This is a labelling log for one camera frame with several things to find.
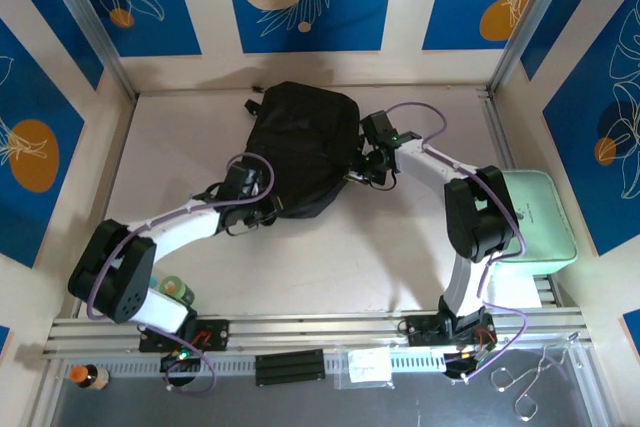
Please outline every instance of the floor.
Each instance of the floor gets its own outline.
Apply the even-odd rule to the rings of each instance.
[[[399,102],[431,103],[449,120],[437,148],[466,163],[500,165],[474,87],[335,90],[358,102],[361,116]],[[252,128],[243,108],[250,97],[261,96],[248,90],[141,96],[107,218],[153,217],[222,180],[227,159],[244,150]],[[400,132],[426,135],[440,127],[437,116],[418,107],[398,109],[391,120]],[[438,196],[401,175],[391,192],[348,185],[315,219],[194,242],[159,262],[156,275],[180,276],[195,291],[196,310],[208,315],[434,309],[453,260]],[[533,295],[519,295],[519,307],[539,302],[533,280],[525,284]]]

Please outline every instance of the white wall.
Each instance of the white wall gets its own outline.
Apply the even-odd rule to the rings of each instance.
[[[202,56],[125,58],[142,91],[313,85],[482,84],[502,51],[423,52],[435,0],[389,0],[380,52],[242,53],[231,0],[186,0]]]
[[[121,142],[114,132],[124,131],[128,103],[107,73],[94,92],[30,0],[0,0],[0,18],[85,121],[35,267],[0,255],[0,325],[13,332],[0,364],[0,423],[13,427],[20,424],[39,379],[43,364],[38,358],[63,303],[68,276],[100,220],[113,171],[108,166]]]
[[[497,96],[520,167],[549,172],[576,234],[580,258],[558,274],[582,308],[613,397],[625,425],[640,425],[640,358],[622,314],[640,308],[640,237],[597,257],[542,110],[624,0],[583,0],[532,82],[520,66]]]

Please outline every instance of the light green container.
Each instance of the light green container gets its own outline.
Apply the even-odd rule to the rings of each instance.
[[[527,241],[527,253],[498,262],[496,273],[548,275],[575,262],[576,239],[551,177],[536,170],[507,170],[503,174]],[[514,237],[505,253],[519,249],[520,242]]]

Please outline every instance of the orange cap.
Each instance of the orange cap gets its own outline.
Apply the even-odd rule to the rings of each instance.
[[[71,373],[69,373],[69,378],[79,384],[80,382],[84,382],[89,377],[89,369],[87,369],[84,365],[76,365],[73,369],[71,369]]]

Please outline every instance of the black bag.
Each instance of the black bag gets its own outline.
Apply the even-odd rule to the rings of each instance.
[[[247,152],[266,158],[275,171],[272,193],[278,217],[316,217],[346,184],[358,149],[360,111],[346,95],[284,82],[267,89],[257,111]]]

